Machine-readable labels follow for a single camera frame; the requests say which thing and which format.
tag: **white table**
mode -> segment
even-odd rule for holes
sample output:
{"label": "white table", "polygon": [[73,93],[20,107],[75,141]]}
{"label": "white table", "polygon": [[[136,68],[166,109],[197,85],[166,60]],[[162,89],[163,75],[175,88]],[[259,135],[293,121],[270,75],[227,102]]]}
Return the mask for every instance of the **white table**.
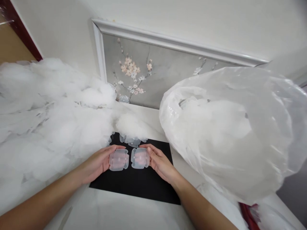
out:
{"label": "white table", "polygon": [[[168,142],[160,125],[158,110],[131,104],[124,106],[148,125],[149,139]],[[171,153],[174,166],[194,187],[205,182],[172,148]],[[270,195],[264,201],[283,214],[297,230],[306,230],[276,194]],[[194,227],[180,205],[84,186],[46,229],[194,229]]]}

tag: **wooden door frame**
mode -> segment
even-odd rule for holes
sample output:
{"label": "wooden door frame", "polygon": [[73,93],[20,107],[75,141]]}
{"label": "wooden door frame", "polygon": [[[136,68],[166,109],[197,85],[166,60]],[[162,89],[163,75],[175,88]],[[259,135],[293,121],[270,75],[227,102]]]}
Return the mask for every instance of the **wooden door frame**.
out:
{"label": "wooden door frame", "polygon": [[0,13],[5,17],[7,23],[9,23],[10,27],[18,35],[35,59],[37,61],[42,60],[41,54],[10,0],[0,0]]}

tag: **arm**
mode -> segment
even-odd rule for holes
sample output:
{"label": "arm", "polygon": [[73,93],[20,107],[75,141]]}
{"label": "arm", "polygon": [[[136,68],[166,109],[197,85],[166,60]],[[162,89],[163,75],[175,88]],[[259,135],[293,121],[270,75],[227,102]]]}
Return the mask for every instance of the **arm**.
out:
{"label": "arm", "polygon": [[151,144],[140,147],[147,148],[149,165],[174,188],[196,229],[238,230],[175,169],[161,150]]}
{"label": "arm", "polygon": [[109,169],[109,156],[124,146],[112,145],[94,153],[79,167],[0,217],[0,229],[44,229],[74,192]]}

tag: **black board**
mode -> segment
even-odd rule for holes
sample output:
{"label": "black board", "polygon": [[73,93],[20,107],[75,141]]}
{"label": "black board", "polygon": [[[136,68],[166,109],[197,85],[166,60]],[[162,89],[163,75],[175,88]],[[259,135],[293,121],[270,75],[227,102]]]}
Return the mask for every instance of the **black board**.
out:
{"label": "black board", "polygon": [[[119,133],[112,135],[111,139],[110,145],[116,144],[126,147],[129,154],[129,166],[122,171],[107,170],[90,184],[90,188],[180,205],[180,199],[172,186],[164,181],[150,166],[144,169],[132,168],[131,151],[134,148],[126,143],[121,143]],[[161,149],[173,163],[169,143],[148,139],[146,144],[152,144]]]}

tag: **cherry blossom painting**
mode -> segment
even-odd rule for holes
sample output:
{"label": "cherry blossom painting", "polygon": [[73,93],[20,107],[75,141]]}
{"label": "cherry blossom painting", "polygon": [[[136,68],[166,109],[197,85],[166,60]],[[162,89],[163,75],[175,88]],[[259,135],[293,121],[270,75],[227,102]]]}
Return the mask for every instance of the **cherry blossom painting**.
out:
{"label": "cherry blossom painting", "polygon": [[107,81],[117,100],[158,109],[177,82],[233,63],[103,34]]}

